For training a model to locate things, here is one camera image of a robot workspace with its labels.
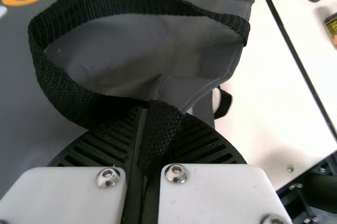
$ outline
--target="black nylon strap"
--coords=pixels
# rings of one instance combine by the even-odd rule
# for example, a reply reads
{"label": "black nylon strap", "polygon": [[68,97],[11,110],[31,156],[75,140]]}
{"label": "black nylon strap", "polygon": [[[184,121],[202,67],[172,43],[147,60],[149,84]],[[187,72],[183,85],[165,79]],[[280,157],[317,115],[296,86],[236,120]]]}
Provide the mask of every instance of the black nylon strap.
{"label": "black nylon strap", "polygon": [[224,90],[221,90],[220,86],[218,86],[217,89],[220,91],[220,104],[214,113],[215,120],[224,117],[228,113],[232,104],[232,95]]}
{"label": "black nylon strap", "polygon": [[238,33],[244,45],[250,31],[249,23],[239,16],[210,12],[183,0],[58,0],[29,23],[29,46],[41,89],[62,115],[82,127],[91,128],[106,120],[111,113],[143,103],[87,90],[49,61],[44,49],[83,23],[127,13],[207,16]]}

